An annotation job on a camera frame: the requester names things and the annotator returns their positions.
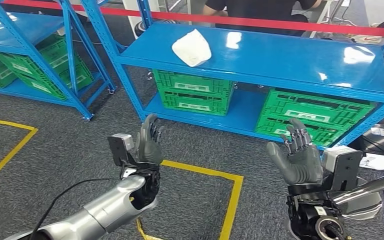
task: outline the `black cable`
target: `black cable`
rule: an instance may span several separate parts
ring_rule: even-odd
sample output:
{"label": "black cable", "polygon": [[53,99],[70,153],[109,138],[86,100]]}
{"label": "black cable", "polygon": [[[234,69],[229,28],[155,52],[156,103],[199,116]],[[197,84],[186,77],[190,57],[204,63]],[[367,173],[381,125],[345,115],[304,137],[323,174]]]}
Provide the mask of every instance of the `black cable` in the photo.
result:
{"label": "black cable", "polygon": [[61,192],[58,196],[56,196],[52,203],[50,204],[50,206],[48,207],[48,209],[46,210],[46,212],[43,214],[43,216],[40,218],[39,222],[36,224],[36,226],[34,227],[33,231],[31,232],[31,235],[30,237],[28,238],[28,240],[34,240],[34,237],[36,235],[36,233],[38,232],[38,229],[41,227],[42,223],[44,222],[44,220],[46,219],[46,217],[48,216],[49,212],[51,211],[52,207],[54,207],[55,203],[57,202],[57,200],[64,194],[66,194],[68,191],[70,191],[72,188],[80,185],[80,184],[83,184],[83,183],[87,183],[87,182],[96,182],[96,181],[108,181],[108,180],[120,180],[118,178],[96,178],[96,179],[88,179],[88,180],[83,180],[83,181],[79,181],[78,183],[70,186],[69,188],[65,189],[63,192]]}
{"label": "black cable", "polygon": [[345,240],[344,235],[341,234],[341,232],[336,227],[334,227],[334,226],[329,224],[329,225],[326,225],[324,228],[326,230],[328,230],[329,232],[331,232],[332,234],[334,234],[336,239],[338,239],[338,240]]}
{"label": "black cable", "polygon": [[364,135],[363,135],[362,137],[363,137],[364,140],[366,140],[367,142],[369,142],[369,143],[375,145],[376,147],[377,147],[378,145],[384,147],[384,145],[383,145],[382,143],[372,141],[370,138],[368,138],[368,137],[366,137],[366,136],[364,136]]}
{"label": "black cable", "polygon": [[345,19],[344,17],[345,17],[345,14],[347,13],[348,9],[349,9],[350,6],[351,6],[351,1],[352,1],[352,0],[349,0],[349,5],[348,5],[348,6],[346,7],[346,9],[343,11],[342,16],[340,17],[341,19]]}

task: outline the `wire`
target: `wire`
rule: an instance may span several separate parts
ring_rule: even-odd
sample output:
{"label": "wire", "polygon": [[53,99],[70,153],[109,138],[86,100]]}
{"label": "wire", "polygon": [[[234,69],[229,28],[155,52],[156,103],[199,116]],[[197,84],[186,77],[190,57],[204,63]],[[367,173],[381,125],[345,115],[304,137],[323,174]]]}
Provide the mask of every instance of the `wire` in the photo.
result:
{"label": "wire", "polygon": [[347,13],[348,9],[349,9],[350,6],[351,6],[351,2],[352,2],[352,0],[349,0],[349,4],[348,4],[348,6],[345,8],[345,10],[344,10],[343,13],[342,13],[342,16],[340,17],[341,19],[344,19],[345,14]]}
{"label": "wire", "polygon": [[345,237],[344,237],[344,235],[343,234],[341,234],[341,232],[340,231],[338,231],[338,229],[336,229],[334,226],[332,226],[332,225],[326,225],[325,227],[324,227],[327,231],[329,231],[329,232],[331,232],[332,234],[334,234],[335,235],[335,239],[338,239],[338,240],[345,240]]}
{"label": "wire", "polygon": [[375,141],[372,141],[370,138],[366,137],[366,136],[362,136],[364,140],[366,140],[367,142],[373,144],[375,147],[377,147],[378,149],[381,149],[379,146],[382,146],[384,147],[384,145],[382,143],[379,143],[379,142],[375,142]]}
{"label": "wire", "polygon": [[[80,41],[80,40],[72,40],[73,42],[77,42],[77,43],[83,43],[83,41]],[[99,45],[101,45],[102,44],[102,42],[92,42],[92,44],[99,44]]]}
{"label": "wire", "polygon": [[79,181],[78,183],[70,186],[69,188],[65,189],[63,192],[61,192],[58,196],[56,196],[52,203],[50,204],[50,206],[48,207],[48,209],[46,210],[46,212],[42,215],[42,217],[40,218],[39,222],[36,224],[36,226],[34,227],[33,231],[31,232],[31,235],[30,237],[28,238],[28,240],[34,240],[35,239],[35,236],[36,236],[36,233],[38,232],[38,229],[41,227],[42,223],[44,222],[44,220],[46,219],[46,217],[48,216],[49,212],[51,211],[51,209],[54,207],[55,203],[57,202],[57,200],[64,194],[66,194],[68,191],[70,191],[71,189],[73,189],[74,187],[80,185],[80,184],[83,184],[83,183],[87,183],[87,182],[97,182],[97,181],[108,181],[108,180],[119,180],[118,178],[95,178],[95,179],[88,179],[88,180],[83,180],[83,181]]}

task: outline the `gray robotic glove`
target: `gray robotic glove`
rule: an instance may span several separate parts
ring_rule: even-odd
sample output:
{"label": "gray robotic glove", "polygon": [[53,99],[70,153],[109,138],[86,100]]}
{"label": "gray robotic glove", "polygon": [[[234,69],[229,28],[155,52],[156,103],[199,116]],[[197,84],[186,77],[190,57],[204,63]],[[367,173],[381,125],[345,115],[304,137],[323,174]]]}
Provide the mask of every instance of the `gray robotic glove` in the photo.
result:
{"label": "gray robotic glove", "polygon": [[139,163],[160,165],[163,161],[160,138],[163,127],[158,127],[157,115],[150,114],[137,134],[136,156]]}
{"label": "gray robotic glove", "polygon": [[317,184],[323,181],[323,168],[319,151],[312,144],[306,126],[296,118],[289,120],[292,125],[286,128],[290,133],[290,140],[280,135],[288,150],[285,155],[274,142],[267,144],[268,154],[283,175],[288,185]]}

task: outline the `floor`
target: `floor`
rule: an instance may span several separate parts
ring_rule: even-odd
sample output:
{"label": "floor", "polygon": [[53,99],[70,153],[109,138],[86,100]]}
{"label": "floor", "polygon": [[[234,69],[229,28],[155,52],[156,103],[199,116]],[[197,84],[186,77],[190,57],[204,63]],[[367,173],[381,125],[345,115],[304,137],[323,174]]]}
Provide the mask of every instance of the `floor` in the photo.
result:
{"label": "floor", "polygon": [[[106,20],[121,44],[133,41],[126,17],[107,16]],[[99,42],[90,26],[87,30]],[[80,43],[75,46],[84,53]],[[135,136],[141,123],[102,46],[96,44],[96,48],[119,89],[114,95],[100,96],[92,106],[96,116],[90,122],[69,107],[0,95],[0,120],[39,129],[0,171],[0,240],[32,229],[52,199],[72,184],[118,176],[106,138],[115,133]],[[155,91],[152,81],[145,80],[146,69],[131,67],[129,71],[146,102]],[[287,186],[268,158],[265,140],[168,120],[162,124],[166,159],[244,176],[230,239],[292,239],[285,224]],[[26,133],[0,125],[0,159]],[[362,169],[360,176],[371,180],[382,174]],[[165,166],[161,177],[160,204],[143,216],[145,232],[164,240],[218,239],[233,183]],[[102,181],[74,188],[57,202],[45,224],[75,213],[115,184]],[[347,221],[346,226],[355,240],[384,240],[384,208],[375,219]],[[142,238],[134,224],[129,224],[103,239]]]}

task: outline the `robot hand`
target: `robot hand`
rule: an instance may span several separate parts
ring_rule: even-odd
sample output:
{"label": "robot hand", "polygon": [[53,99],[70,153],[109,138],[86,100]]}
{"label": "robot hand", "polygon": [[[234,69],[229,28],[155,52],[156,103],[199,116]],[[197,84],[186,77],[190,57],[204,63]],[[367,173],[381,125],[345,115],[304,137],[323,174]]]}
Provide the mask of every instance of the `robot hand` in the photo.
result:
{"label": "robot hand", "polygon": [[267,144],[268,154],[288,185],[320,185],[323,180],[323,168],[319,151],[311,143],[311,137],[304,124],[296,118],[292,118],[290,122],[293,126],[288,125],[287,130],[291,140],[284,134],[281,135],[288,155],[285,156],[273,142]]}
{"label": "robot hand", "polygon": [[160,138],[163,127],[158,127],[157,115],[150,114],[137,134],[137,159],[142,163],[161,164]]}
{"label": "robot hand", "polygon": [[289,185],[287,197],[288,228],[297,240],[345,239],[339,211],[321,188],[323,167],[317,147],[302,122],[296,118],[288,125],[291,140],[281,135],[288,155],[281,153],[278,145],[267,144],[271,160],[281,171]]}
{"label": "robot hand", "polygon": [[[98,240],[155,208],[160,189],[160,163],[163,161],[159,145],[161,128],[157,127],[156,120],[157,116],[151,114],[142,124],[136,159],[128,152],[134,148],[131,135],[115,134],[108,138],[114,162],[121,167],[121,181],[116,187],[62,221],[40,227],[42,217],[35,230],[17,233],[5,240]],[[108,179],[112,178],[85,180],[66,191],[84,182]]]}

